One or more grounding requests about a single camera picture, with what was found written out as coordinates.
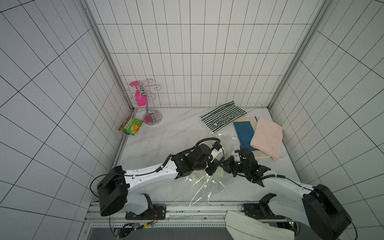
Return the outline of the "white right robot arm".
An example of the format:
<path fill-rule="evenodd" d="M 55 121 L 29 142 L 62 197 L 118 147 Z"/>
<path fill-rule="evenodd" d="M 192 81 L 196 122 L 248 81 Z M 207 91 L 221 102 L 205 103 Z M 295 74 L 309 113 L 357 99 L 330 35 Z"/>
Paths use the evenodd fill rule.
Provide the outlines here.
<path fill-rule="evenodd" d="M 286 218 L 309 226 L 322 240 L 337 240 L 349 226 L 352 218 L 331 190 L 322 185 L 306 185 L 279 175 L 260 165 L 249 149 L 240 149 L 219 167 L 233 175 L 243 177 L 252 184 L 271 190 L 256 204 L 243 204 L 242 211 L 255 220 L 281 220 Z"/>

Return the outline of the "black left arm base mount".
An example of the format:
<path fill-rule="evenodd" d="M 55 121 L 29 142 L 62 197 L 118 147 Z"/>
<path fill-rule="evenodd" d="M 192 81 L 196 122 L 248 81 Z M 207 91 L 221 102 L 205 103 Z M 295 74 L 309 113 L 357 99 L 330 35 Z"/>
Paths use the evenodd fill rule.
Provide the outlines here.
<path fill-rule="evenodd" d="M 154 205 L 148 194 L 132 194 L 128 196 L 124 211 L 126 211 L 126 220 L 164 220 L 166 218 L 167 207 Z"/>

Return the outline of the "pink towel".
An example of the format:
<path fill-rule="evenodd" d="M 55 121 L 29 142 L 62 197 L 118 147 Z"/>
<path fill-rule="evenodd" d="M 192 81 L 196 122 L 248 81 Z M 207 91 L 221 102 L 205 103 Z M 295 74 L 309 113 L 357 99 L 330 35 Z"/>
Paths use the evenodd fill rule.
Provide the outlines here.
<path fill-rule="evenodd" d="M 281 156 L 283 128 L 277 123 L 260 117 L 250 146 L 277 161 Z"/>

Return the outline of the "green snack packet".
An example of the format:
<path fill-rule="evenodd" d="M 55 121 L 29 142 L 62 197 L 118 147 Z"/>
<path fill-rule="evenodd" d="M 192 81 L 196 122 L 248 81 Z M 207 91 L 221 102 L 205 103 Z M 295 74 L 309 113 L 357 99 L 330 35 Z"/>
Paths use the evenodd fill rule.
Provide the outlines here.
<path fill-rule="evenodd" d="M 120 126 L 119 131 L 126 135 L 134 136 L 142 126 L 143 121 L 136 118 L 128 117 L 126 121 Z"/>

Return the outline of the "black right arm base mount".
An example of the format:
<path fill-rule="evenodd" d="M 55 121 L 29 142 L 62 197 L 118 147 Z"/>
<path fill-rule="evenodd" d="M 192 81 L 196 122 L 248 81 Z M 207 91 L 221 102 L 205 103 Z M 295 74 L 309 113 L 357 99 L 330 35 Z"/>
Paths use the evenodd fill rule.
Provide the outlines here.
<path fill-rule="evenodd" d="M 243 204 L 241 212 L 255 220 L 283 220 L 285 217 L 273 214 L 268 205 L 270 200 L 276 196 L 276 194 L 268 193 L 258 203 Z"/>

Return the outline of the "pink plastic scoop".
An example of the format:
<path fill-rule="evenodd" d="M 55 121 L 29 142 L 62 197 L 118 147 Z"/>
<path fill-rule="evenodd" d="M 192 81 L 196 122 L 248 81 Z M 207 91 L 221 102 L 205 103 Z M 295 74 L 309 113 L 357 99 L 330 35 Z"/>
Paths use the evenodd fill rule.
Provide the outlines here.
<path fill-rule="evenodd" d="M 130 87 L 135 87 L 135 102 L 138 107 L 145 107 L 147 105 L 147 95 L 144 89 L 144 84 L 141 81 L 134 81 L 129 83 Z"/>

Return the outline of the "green white striped towel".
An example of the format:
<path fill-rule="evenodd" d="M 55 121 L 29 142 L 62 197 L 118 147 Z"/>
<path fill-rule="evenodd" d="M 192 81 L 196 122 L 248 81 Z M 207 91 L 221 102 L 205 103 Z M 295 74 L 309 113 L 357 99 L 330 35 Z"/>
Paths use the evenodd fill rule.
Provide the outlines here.
<path fill-rule="evenodd" d="M 246 110 L 231 101 L 201 115 L 200 120 L 212 133 L 216 133 L 246 113 Z"/>

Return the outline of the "chrome cup holder stand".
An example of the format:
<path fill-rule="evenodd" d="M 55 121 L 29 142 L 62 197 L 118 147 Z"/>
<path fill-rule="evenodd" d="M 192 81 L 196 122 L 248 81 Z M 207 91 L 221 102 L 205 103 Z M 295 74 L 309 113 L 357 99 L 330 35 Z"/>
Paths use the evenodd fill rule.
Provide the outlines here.
<path fill-rule="evenodd" d="M 161 122 L 163 116 L 160 111 L 153 109 L 149 105 L 150 101 L 153 101 L 156 99 L 155 93 L 151 92 L 151 87 L 153 87 L 155 90 L 161 90 L 162 87 L 160 85 L 155 84 L 154 79 L 146 79 L 145 81 L 141 81 L 141 82 L 143 82 L 144 84 L 144 89 L 146 90 L 146 95 L 147 95 L 147 105 L 145 106 L 146 113 L 143 116 L 143 121 L 148 126 L 154 126 Z M 131 96 L 135 100 L 135 87 L 131 87 L 131 89 L 124 90 L 123 95 Z"/>

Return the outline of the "white striped cloth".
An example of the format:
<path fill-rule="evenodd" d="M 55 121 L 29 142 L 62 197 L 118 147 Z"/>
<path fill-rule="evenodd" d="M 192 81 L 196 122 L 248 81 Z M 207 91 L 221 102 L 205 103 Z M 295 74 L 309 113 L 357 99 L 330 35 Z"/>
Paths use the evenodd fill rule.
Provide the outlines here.
<path fill-rule="evenodd" d="M 293 231 L 272 227 L 244 214 L 228 211 L 226 229 L 234 240 L 294 240 Z"/>

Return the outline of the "pale green towel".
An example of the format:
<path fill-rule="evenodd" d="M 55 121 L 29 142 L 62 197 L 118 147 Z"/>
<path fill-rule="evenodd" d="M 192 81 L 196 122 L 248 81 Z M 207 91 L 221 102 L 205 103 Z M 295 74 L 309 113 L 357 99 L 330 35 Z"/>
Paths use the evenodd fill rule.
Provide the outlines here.
<path fill-rule="evenodd" d="M 227 173 L 223 168 L 219 167 L 214 173 L 214 176 L 219 179 L 220 181 L 228 181 L 230 180 L 233 175 Z"/>

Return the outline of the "clear plastic vacuum bag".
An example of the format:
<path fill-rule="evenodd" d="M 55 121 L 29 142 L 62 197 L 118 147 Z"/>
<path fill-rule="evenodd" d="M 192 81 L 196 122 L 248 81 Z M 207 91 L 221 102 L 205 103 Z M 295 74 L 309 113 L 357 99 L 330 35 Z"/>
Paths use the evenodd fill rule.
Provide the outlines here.
<path fill-rule="evenodd" d="M 189 149 L 209 137 L 221 140 L 227 158 L 240 145 L 235 135 L 212 134 L 205 130 L 144 129 L 130 137 L 122 162 L 125 168 L 134 170 L 161 164 L 168 155 Z M 155 202 L 186 202 L 192 206 L 208 203 L 233 181 L 233 178 L 220 181 L 214 174 L 209 176 L 205 171 L 194 171 L 188 177 L 151 186 L 145 192 Z"/>

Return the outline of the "teal and beige towel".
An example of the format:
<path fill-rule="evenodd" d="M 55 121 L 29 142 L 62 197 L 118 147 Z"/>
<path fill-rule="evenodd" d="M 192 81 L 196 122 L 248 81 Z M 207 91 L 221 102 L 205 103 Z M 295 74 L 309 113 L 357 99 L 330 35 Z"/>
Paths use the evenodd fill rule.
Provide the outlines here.
<path fill-rule="evenodd" d="M 240 145 L 243 149 L 249 149 L 255 156 L 256 159 L 269 158 L 267 154 L 260 150 L 257 150 L 251 146 L 251 140 L 254 136 L 257 118 L 255 116 L 243 116 L 236 119 L 234 127 L 240 141 Z"/>

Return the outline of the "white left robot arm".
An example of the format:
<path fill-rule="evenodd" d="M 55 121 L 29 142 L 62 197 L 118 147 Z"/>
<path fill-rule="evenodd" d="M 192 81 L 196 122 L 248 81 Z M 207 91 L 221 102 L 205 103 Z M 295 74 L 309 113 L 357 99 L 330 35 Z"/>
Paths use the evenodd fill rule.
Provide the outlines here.
<path fill-rule="evenodd" d="M 147 188 L 188 177 L 194 171 L 205 171 L 211 176 L 224 161 L 224 156 L 220 139 L 205 138 L 189 149 L 168 155 L 162 164 L 127 171 L 116 166 L 107 174 L 95 177 L 97 190 L 92 194 L 99 200 L 102 217 L 119 211 L 142 215 L 152 207 L 145 192 Z"/>

